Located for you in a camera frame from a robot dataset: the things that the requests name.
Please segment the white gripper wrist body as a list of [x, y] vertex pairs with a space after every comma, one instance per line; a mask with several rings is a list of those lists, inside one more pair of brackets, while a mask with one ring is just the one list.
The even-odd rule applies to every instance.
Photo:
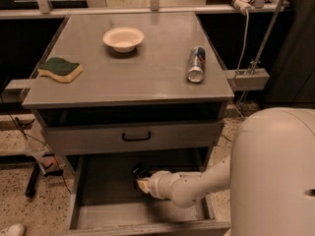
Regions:
[[149, 179], [150, 194], [160, 200], [170, 198], [172, 173], [169, 171], [159, 171], [154, 173]]

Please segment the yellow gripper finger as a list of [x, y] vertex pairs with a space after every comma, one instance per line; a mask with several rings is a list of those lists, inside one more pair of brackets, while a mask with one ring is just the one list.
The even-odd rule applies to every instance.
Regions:
[[147, 178], [139, 178], [137, 180], [137, 184], [139, 188], [145, 193], [148, 194], [150, 192], [149, 181]]

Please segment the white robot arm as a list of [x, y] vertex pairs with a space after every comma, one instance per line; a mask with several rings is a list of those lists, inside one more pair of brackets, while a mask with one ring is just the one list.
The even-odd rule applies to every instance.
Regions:
[[315, 236], [315, 110], [258, 111], [215, 166], [203, 173], [158, 171], [138, 185], [183, 208], [229, 189], [232, 236]]

